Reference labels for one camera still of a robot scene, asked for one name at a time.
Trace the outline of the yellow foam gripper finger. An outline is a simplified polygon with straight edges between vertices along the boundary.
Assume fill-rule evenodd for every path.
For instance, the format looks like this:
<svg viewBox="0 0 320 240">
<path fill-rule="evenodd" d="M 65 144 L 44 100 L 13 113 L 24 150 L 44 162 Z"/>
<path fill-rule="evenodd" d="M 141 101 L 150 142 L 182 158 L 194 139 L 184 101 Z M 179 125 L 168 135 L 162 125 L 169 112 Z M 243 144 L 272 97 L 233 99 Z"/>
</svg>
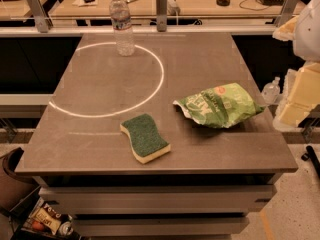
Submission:
<svg viewBox="0 0 320 240">
<path fill-rule="evenodd" d="M 297 20 L 298 16 L 295 16 L 288 20 L 285 24 L 276 28 L 272 34 L 272 37 L 280 41 L 293 41 Z"/>
<path fill-rule="evenodd" d="M 297 127 L 320 104 L 320 64 L 308 63 L 295 74 L 293 85 L 277 118 Z"/>
</svg>

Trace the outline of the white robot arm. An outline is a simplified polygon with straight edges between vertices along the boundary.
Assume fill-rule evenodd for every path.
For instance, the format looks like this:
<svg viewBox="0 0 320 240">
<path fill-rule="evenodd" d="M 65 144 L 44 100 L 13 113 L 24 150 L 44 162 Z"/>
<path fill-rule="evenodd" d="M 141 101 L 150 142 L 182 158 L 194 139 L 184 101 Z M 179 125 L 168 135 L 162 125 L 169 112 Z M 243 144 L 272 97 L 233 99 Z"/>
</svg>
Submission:
<svg viewBox="0 0 320 240">
<path fill-rule="evenodd" d="M 293 78 L 285 78 L 273 121 L 277 130 L 290 129 L 320 104 L 320 0 L 311 0 L 299 16 L 277 28 L 273 37 L 291 40 L 294 54 L 305 61 Z"/>
</svg>

